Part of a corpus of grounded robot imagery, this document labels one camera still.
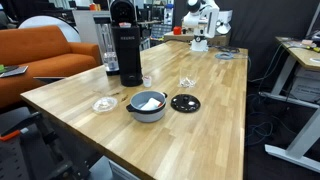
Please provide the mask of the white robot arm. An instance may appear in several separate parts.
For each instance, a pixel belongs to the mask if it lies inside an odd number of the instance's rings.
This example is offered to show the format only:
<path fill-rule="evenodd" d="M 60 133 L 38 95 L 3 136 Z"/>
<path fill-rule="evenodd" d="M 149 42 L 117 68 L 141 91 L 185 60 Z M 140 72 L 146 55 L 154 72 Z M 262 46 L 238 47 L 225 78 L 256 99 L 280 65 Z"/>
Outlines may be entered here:
<path fill-rule="evenodd" d="M 208 50 L 207 39 L 213 38 L 220 8 L 214 0 L 187 0 L 188 13 L 183 17 L 183 25 L 193 30 L 192 51 Z"/>

